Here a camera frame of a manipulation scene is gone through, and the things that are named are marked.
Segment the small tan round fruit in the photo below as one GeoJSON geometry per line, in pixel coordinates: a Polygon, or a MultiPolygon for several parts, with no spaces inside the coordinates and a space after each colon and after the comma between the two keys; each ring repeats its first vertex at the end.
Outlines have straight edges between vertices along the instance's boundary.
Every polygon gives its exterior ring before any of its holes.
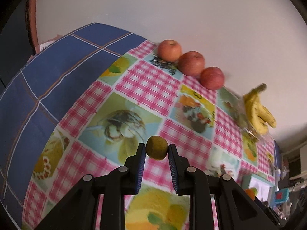
{"type": "Polygon", "coordinates": [[[168,143],[160,136],[151,136],[146,143],[147,155],[155,160],[163,160],[168,153],[168,143]]]}

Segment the white foam tray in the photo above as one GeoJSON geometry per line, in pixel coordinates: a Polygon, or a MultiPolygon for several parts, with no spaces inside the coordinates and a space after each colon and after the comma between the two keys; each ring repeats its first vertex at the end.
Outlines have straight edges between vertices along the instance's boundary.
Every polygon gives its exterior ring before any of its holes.
{"type": "Polygon", "coordinates": [[[241,187],[253,190],[255,197],[261,202],[270,203],[275,193],[275,185],[256,174],[244,175],[241,187]]]}

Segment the teal box with red label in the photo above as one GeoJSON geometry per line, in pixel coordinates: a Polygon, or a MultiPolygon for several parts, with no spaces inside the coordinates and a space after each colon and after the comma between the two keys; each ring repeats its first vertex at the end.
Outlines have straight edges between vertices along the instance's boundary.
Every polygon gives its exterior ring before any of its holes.
{"type": "Polygon", "coordinates": [[[275,203],[277,205],[283,204],[288,200],[290,194],[289,188],[282,188],[275,192],[275,203]]]}

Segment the yellow banana bunch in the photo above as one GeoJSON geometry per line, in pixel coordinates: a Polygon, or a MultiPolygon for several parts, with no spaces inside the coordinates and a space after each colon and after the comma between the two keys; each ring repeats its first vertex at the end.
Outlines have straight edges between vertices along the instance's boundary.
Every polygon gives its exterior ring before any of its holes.
{"type": "Polygon", "coordinates": [[[260,93],[264,90],[266,90],[266,84],[261,83],[243,96],[247,119],[260,135],[266,135],[268,127],[276,127],[275,117],[260,102],[260,93]]]}

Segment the clear plastic fruit container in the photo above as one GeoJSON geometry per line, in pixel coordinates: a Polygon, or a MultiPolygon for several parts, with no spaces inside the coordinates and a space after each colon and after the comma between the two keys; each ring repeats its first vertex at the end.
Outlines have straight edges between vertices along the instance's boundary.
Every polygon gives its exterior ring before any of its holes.
{"type": "Polygon", "coordinates": [[[237,100],[237,102],[235,102],[233,106],[233,111],[234,119],[237,126],[239,127],[241,132],[246,135],[251,141],[264,142],[265,140],[268,140],[269,127],[268,133],[266,135],[260,135],[253,129],[246,116],[243,98],[240,98],[237,100]]]}

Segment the blue plaid tablecloth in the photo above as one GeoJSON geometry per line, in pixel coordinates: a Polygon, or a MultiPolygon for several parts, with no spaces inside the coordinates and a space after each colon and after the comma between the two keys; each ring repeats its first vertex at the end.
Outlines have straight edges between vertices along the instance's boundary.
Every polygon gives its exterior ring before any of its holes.
{"type": "Polygon", "coordinates": [[[55,126],[109,65],[144,41],[91,23],[34,56],[1,94],[1,204],[17,225],[32,170],[55,126]]]}

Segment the pink checkered fruit tablecloth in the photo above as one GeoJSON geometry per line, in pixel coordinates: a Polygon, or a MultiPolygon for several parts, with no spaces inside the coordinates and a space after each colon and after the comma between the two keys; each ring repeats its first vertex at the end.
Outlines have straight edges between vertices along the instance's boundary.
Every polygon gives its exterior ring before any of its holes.
{"type": "Polygon", "coordinates": [[[22,228],[34,229],[83,175],[108,174],[154,135],[209,175],[241,183],[256,174],[273,183],[273,139],[253,142],[241,132],[238,99],[224,87],[203,88],[143,41],[109,65],[51,133],[26,192],[22,228]]]}

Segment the red apple nearest bananas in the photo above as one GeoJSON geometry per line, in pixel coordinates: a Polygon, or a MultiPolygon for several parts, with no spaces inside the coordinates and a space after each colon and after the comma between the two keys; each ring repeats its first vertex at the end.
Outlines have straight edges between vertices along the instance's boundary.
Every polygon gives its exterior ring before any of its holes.
{"type": "Polygon", "coordinates": [[[200,74],[200,83],[208,90],[218,90],[223,87],[225,76],[218,67],[208,67],[200,74]]]}

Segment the red middle apple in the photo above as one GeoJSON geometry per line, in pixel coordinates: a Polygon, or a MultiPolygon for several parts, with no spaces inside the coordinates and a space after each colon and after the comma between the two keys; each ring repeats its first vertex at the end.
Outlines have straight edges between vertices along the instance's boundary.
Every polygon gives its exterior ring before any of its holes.
{"type": "Polygon", "coordinates": [[[181,55],[177,68],[186,76],[198,76],[205,68],[205,58],[197,51],[189,51],[181,55]]]}

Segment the pale orange apple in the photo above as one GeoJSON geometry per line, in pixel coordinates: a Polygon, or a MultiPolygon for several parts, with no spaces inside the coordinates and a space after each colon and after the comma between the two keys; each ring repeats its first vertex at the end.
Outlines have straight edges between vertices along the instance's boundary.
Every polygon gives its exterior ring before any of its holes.
{"type": "Polygon", "coordinates": [[[164,61],[175,62],[182,55],[182,47],[177,41],[166,39],[159,44],[157,54],[164,61]]]}

